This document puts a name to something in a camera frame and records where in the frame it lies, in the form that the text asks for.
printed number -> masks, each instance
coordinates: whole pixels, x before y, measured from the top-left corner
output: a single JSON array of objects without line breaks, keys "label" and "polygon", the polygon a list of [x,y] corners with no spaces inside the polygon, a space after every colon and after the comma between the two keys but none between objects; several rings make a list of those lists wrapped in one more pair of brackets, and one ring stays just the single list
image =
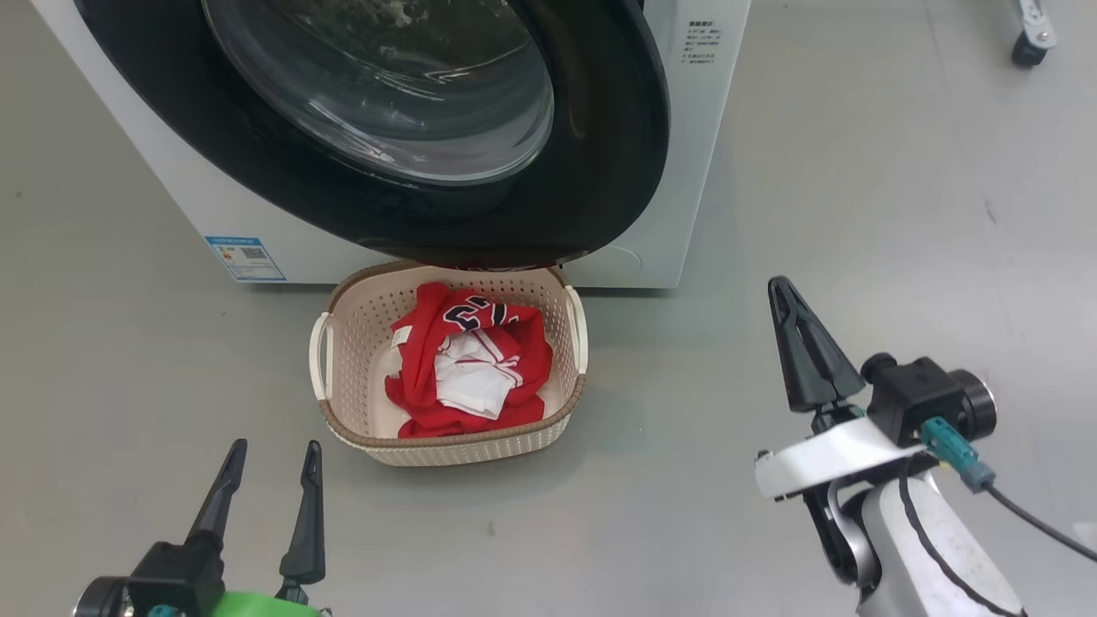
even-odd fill
[{"label": "printed number", "polygon": [[[480,308],[491,306],[491,303],[486,298],[480,298],[479,295],[470,295],[465,302],[467,304],[459,304],[446,311],[442,315],[442,318],[451,324],[461,326],[461,329],[464,332],[483,328],[484,324],[476,316],[476,312]],[[491,322],[488,325],[501,326],[504,324],[512,324],[517,321],[518,315],[507,317],[506,304],[496,304],[491,308]]]},{"label": "printed number", "polygon": [[451,324],[461,326],[461,329],[465,332],[482,328],[483,325],[480,325],[479,317],[477,317],[475,313],[480,308],[489,306],[491,303],[488,302],[486,298],[480,298],[478,295],[470,295],[465,302],[467,302],[467,304],[457,304],[446,311],[445,314],[442,315],[442,318]]}]

washing machine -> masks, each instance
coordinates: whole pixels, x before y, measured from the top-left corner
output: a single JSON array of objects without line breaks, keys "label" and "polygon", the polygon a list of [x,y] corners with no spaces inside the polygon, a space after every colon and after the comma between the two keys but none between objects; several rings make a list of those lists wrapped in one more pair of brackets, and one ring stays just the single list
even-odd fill
[{"label": "washing machine", "polygon": [[406,258],[606,288],[678,284],[749,8],[32,1],[238,281]]}]

concrete floor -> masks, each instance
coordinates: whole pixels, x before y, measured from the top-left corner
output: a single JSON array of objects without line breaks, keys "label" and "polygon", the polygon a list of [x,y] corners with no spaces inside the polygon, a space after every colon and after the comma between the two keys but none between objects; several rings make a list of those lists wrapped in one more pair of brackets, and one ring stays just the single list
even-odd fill
[{"label": "concrete floor", "polygon": [[[1097,519],[1097,4],[1008,65],[1006,0],[756,0],[671,294],[588,296],[590,385],[548,450],[399,470],[332,438],[305,346],[323,289],[229,281],[25,0],[0,2],[0,597],[67,614],[181,540],[251,442],[230,588],[273,592],[305,444],[325,447],[336,615],[851,615],[807,514],[755,490],[785,411],[766,280],[855,361],[986,379],[999,486]],[[1032,615],[1092,615],[1097,565],[948,473]]]}]

glass door window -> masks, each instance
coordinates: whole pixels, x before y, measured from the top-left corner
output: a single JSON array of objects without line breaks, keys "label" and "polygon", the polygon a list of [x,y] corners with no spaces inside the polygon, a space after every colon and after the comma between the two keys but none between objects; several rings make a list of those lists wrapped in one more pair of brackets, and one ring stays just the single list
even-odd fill
[{"label": "glass door window", "polygon": [[547,141],[553,88],[506,0],[203,0],[235,68],[282,115],[383,176],[505,178]]}]

laundry basket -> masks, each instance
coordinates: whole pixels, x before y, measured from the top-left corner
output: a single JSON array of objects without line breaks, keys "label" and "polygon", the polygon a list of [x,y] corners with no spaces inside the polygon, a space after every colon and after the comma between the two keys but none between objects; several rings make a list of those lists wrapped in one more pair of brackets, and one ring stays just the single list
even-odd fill
[{"label": "laundry basket", "polygon": [[[553,348],[548,382],[538,391],[545,403],[541,422],[450,437],[396,437],[409,416],[385,395],[385,377],[400,367],[389,326],[415,308],[416,289],[431,281],[541,310]],[[336,288],[313,328],[308,362],[324,419],[346,444],[398,467],[489,461],[540,450],[564,433],[586,383],[587,323],[579,295],[557,269],[466,272],[391,263],[362,270]]]}]

